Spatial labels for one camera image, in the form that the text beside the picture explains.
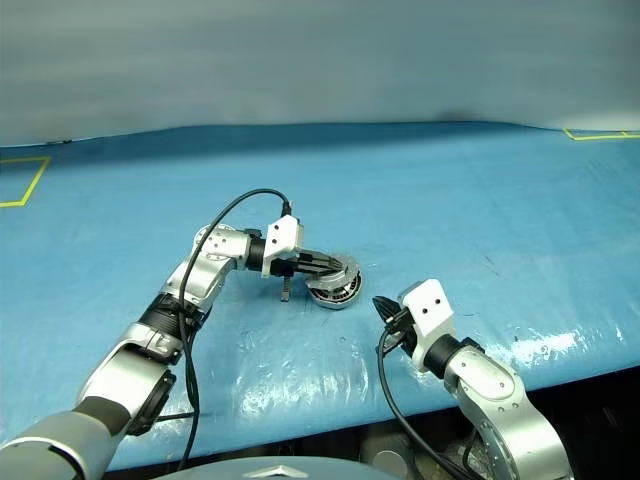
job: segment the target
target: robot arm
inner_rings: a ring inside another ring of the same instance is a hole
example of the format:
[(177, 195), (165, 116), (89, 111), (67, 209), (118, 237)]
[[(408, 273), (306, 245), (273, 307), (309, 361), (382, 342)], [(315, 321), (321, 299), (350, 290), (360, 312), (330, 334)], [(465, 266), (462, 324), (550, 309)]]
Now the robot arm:
[(475, 341), (455, 338), (453, 311), (440, 282), (414, 285), (399, 304), (389, 302), (395, 303), (374, 299), (379, 312), (393, 312), (385, 319), (392, 334), (386, 349), (401, 344), (418, 371), (444, 380), (482, 437), (496, 479), (573, 478), (558, 434), (527, 398), (518, 373)]
[[(196, 234), (192, 254), (206, 230)], [(347, 272), (347, 265), (334, 257), (302, 250), (302, 232), (291, 215), (271, 224), (266, 239), (257, 230), (238, 231), (225, 225), (213, 229), (186, 283), (187, 338), (206, 321), (232, 270), (246, 268), (260, 271), (263, 277), (285, 277), (284, 300), (288, 300), (287, 280), (295, 272), (306, 273), (307, 282), (316, 286), (324, 285), (324, 276), (360, 277), (352, 259)], [(141, 318), (125, 330), (94, 370), (75, 408), (43, 419), (0, 448), (4, 479), (100, 478), (125, 435), (141, 435), (153, 426), (176, 380), (169, 367), (184, 350), (178, 299), (190, 258), (176, 268)], [(323, 292), (333, 294), (330, 288)], [(333, 308), (347, 306), (357, 293)]]

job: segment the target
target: yellow tape line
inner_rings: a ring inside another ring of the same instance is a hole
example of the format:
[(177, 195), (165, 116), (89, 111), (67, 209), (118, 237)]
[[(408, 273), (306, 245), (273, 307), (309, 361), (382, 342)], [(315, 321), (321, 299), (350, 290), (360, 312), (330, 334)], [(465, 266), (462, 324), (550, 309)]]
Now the yellow tape line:
[(12, 202), (0, 202), (0, 208), (3, 207), (24, 207), (26, 203), (29, 201), (33, 190), (36, 188), (36, 185), (40, 181), (42, 174), (47, 169), (47, 165), (51, 161), (51, 157), (29, 157), (29, 158), (8, 158), (6, 160), (0, 160), (0, 164), (8, 164), (8, 163), (27, 163), (27, 162), (42, 162), (40, 168), (36, 172), (36, 175), (31, 180), (31, 183), (27, 187), (27, 190), (22, 195), (20, 200), (14, 200)]
[(618, 138), (640, 138), (640, 133), (629, 133), (629, 132), (619, 132), (619, 133), (603, 133), (601, 135), (574, 135), (567, 128), (563, 128), (562, 131), (569, 137), (571, 140), (576, 141), (585, 141), (585, 140), (615, 140)]

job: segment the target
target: white wall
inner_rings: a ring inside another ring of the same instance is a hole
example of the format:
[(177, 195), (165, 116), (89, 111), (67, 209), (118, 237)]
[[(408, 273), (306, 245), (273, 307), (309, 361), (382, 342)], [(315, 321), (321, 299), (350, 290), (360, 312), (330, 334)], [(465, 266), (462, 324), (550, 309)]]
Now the white wall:
[(0, 0), (0, 144), (433, 119), (640, 129), (640, 1)]

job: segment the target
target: blue tablecloth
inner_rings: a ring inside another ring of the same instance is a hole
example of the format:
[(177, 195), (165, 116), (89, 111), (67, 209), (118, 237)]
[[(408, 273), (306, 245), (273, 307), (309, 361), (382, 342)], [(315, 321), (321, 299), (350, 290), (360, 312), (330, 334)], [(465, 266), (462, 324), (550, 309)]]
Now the blue tablecloth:
[[(442, 282), (461, 337), (528, 388), (640, 363), (640, 141), (576, 142), (501, 124), (207, 127), (0, 150), (0, 202), (51, 161), (23, 207), (0, 208), (0, 442), (72, 406), (194, 233), (231, 198), (276, 187), (305, 247), (346, 252), (364, 287), (344, 311), (301, 279), (232, 273), (195, 347), (203, 417), (194, 454), (391, 417), (370, 297)], [(278, 201), (229, 217), (264, 229)], [(189, 409), (182, 363), (165, 412)], [(454, 402), (394, 353), (401, 408)], [(127, 438), (112, 468), (177, 459), (189, 420)]]

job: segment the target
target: black cable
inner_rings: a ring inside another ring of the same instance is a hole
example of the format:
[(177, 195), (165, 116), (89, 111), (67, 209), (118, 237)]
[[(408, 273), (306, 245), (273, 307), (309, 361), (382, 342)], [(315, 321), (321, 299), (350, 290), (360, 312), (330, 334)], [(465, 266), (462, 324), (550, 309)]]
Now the black cable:
[(469, 464), (469, 454), (471, 453), (473, 444), (476, 443), (477, 436), (478, 431), (474, 428), (471, 432), (471, 435), (469, 436), (469, 440), (467, 440), (467, 445), (464, 447), (464, 453), (462, 454), (462, 465), (475, 480), (484, 480), (484, 477), (476, 472)]
[(180, 290), (178, 293), (178, 304), (180, 309), (178, 310), (178, 325), (180, 327), (180, 340), (182, 340), (182, 344), (184, 345), (184, 358), (185, 358), (185, 384), (187, 389), (187, 396), (189, 397), (189, 402), (193, 407), (193, 420), (191, 422), (191, 431), (189, 432), (189, 439), (187, 440), (187, 445), (184, 449), (184, 454), (182, 456), (182, 460), (178, 464), (177, 470), (182, 470), (187, 460), (189, 460), (189, 455), (191, 454), (191, 448), (193, 447), (193, 442), (196, 438), (196, 431), (198, 430), (198, 422), (200, 420), (200, 392), (198, 391), (198, 380), (196, 377), (196, 370), (193, 365), (193, 359), (191, 357), (191, 348), (193, 346), (193, 340), (195, 337), (195, 331), (191, 334), (191, 337), (187, 335), (187, 323), (184, 316), (185, 312), (185, 301), (184, 294), (187, 289), (187, 282), (189, 280), (189, 275), (193, 270), (193, 266), (196, 263), (196, 259), (198, 255), (202, 251), (202, 247), (204, 242), (209, 238), (209, 235), (213, 231), (214, 228), (218, 226), (218, 224), (222, 221), (222, 219), (233, 210), (240, 202), (246, 200), (249, 197), (259, 194), (271, 194), (276, 195), (282, 199), (282, 212), (281, 216), (288, 215), (291, 213), (291, 203), (289, 203), (289, 199), (281, 192), (277, 190), (273, 190), (271, 188), (258, 188), (255, 190), (250, 190), (246, 193), (243, 193), (235, 200), (233, 200), (229, 205), (227, 205), (218, 216), (209, 224), (204, 234), (200, 238), (200, 241), (196, 244), (196, 248), (193, 250), (191, 257), (189, 258), (189, 262), (187, 263), (187, 268), (185, 269), (184, 276), (182, 277), (182, 281), (180, 282)]
[(389, 408), (393, 412), (393, 415), (400, 423), (400, 426), (404, 429), (404, 431), (409, 435), (409, 438), (413, 440), (422, 450), (424, 450), (433, 460), (449, 475), (451, 475), (456, 480), (475, 480), (469, 476), (467, 472), (465, 472), (458, 465), (448, 460), (447, 458), (441, 456), (438, 452), (436, 452), (431, 446), (425, 442), (422, 437), (416, 432), (413, 427), (409, 424), (407, 419), (402, 415), (398, 405), (393, 399), (393, 395), (391, 394), (391, 389), (389, 388), (389, 383), (387, 382), (387, 375), (384, 371), (384, 342), (387, 339), (389, 332), (385, 329), (380, 336), (380, 341), (378, 342), (378, 348), (376, 349), (378, 354), (378, 374), (380, 375), (380, 384), (382, 385), (382, 392), (384, 393), (384, 398), (387, 400), (389, 404)]
[(161, 415), (156, 422), (168, 422), (169, 420), (180, 420), (182, 418), (193, 417), (193, 412), (171, 413), (169, 415)]

